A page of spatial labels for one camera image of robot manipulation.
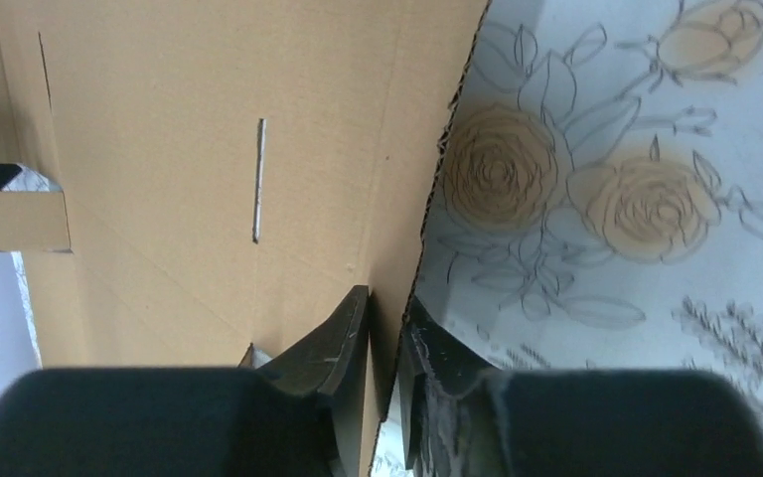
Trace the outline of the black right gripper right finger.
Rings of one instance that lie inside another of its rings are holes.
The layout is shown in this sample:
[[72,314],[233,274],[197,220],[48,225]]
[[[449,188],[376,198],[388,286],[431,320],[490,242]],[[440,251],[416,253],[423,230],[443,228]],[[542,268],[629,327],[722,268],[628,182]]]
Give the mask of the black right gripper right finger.
[[437,323],[417,298],[400,334],[399,399],[405,466],[415,476],[505,476],[494,369]]

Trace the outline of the brown cardboard box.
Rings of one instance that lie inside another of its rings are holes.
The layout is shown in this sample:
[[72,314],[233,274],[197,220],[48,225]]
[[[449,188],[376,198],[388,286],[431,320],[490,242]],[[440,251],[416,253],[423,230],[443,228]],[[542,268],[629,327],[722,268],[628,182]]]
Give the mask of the brown cardboard box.
[[378,314],[348,414],[370,472],[440,142],[484,1],[0,1],[0,192],[46,368],[235,365]]

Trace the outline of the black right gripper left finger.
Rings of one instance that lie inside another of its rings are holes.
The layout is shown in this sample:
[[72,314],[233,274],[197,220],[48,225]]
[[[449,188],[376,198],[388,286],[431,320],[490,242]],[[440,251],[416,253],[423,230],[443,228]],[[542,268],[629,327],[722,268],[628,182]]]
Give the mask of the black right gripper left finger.
[[297,343],[239,372],[240,475],[359,475],[369,321],[369,289],[355,285]]

